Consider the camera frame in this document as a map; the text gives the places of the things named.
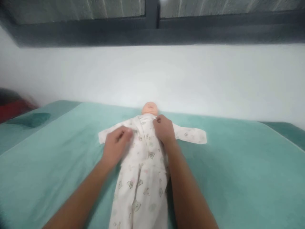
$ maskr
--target mattress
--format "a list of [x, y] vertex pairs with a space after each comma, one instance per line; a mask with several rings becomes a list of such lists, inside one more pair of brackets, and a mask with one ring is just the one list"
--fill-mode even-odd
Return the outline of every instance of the mattress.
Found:
[[[5, 228], [41, 228], [102, 157], [98, 132], [139, 109], [58, 101], [42, 126], [0, 125], [0, 217]], [[207, 144], [178, 141], [220, 228], [305, 228], [304, 131], [260, 123], [162, 112], [200, 128]], [[109, 175], [86, 228], [108, 228], [119, 165]], [[171, 184], [168, 228], [176, 228]]]

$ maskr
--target dark window frame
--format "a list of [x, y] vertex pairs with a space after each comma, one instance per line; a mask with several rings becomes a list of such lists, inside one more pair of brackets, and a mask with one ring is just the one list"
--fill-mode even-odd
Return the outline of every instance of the dark window frame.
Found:
[[120, 46], [304, 43], [305, 10], [160, 18], [159, 0], [145, 15], [17, 25], [0, 6], [0, 22], [18, 46]]

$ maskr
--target window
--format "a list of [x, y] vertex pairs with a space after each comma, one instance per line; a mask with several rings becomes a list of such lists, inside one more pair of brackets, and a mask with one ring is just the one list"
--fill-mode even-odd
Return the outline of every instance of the window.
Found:
[[305, 0], [2, 0], [20, 46], [305, 41]]

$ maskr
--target glass pane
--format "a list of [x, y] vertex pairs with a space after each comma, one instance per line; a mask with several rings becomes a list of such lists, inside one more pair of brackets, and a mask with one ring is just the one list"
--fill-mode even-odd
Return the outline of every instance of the glass pane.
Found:
[[161, 18], [300, 10], [305, 0], [160, 0]]
[[145, 0], [3, 0], [3, 5], [18, 24], [145, 14]]

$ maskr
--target teal pillow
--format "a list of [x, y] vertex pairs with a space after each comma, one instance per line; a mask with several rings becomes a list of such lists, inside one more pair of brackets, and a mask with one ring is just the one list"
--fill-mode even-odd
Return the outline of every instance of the teal pillow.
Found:
[[49, 113], [33, 113], [25, 114], [11, 120], [8, 120], [6, 123], [15, 124], [20, 126], [27, 126], [31, 128], [38, 127], [45, 123], [50, 118], [51, 114]]

